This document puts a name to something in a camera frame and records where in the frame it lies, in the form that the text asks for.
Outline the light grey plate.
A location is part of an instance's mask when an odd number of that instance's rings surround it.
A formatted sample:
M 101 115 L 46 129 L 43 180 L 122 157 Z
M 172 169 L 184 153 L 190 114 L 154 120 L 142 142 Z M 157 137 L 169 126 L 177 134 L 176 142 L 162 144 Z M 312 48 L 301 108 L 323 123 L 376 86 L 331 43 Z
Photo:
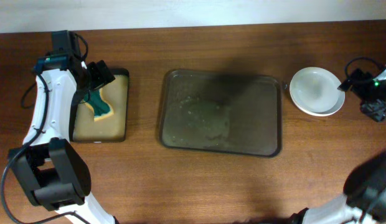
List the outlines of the light grey plate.
M 330 71 L 319 67 L 306 67 L 296 72 L 289 83 L 293 103 L 311 116 L 325 117 L 339 111 L 345 102 L 345 93 Z

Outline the green and yellow sponge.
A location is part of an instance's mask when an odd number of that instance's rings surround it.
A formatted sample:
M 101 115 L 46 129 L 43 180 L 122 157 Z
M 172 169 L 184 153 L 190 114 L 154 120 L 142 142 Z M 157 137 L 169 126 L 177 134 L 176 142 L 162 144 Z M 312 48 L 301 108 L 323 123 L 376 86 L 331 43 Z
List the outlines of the green and yellow sponge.
M 85 104 L 93 112 L 94 122 L 114 115 L 113 107 L 104 99 L 103 88 L 87 93 L 82 104 Z

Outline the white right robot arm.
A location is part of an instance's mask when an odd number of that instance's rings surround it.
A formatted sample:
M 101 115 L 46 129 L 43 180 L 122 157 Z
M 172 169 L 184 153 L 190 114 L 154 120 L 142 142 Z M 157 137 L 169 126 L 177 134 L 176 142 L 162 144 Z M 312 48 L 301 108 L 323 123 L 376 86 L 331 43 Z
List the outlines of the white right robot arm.
M 373 121 L 386 119 L 386 65 L 373 77 L 361 69 L 346 75 L 338 91 L 352 91 L 361 100 L 360 112 Z M 293 214 L 288 223 L 385 223 L 386 149 L 357 166 L 348 176 L 343 193 L 330 202 Z

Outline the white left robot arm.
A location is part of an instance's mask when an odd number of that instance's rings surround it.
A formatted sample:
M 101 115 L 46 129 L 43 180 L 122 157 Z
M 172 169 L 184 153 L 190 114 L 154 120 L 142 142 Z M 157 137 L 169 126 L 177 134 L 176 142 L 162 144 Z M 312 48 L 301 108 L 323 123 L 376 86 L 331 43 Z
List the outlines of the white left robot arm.
M 37 97 L 31 125 L 20 148 L 11 149 L 0 181 L 0 198 L 9 218 L 4 187 L 12 171 L 33 206 L 66 217 L 72 223 L 117 223 L 91 191 L 88 166 L 71 145 L 75 113 L 82 102 L 99 98 L 99 89 L 115 77 L 104 61 L 86 63 L 80 51 L 85 39 L 61 30 L 52 33 L 52 51 L 34 65 Z

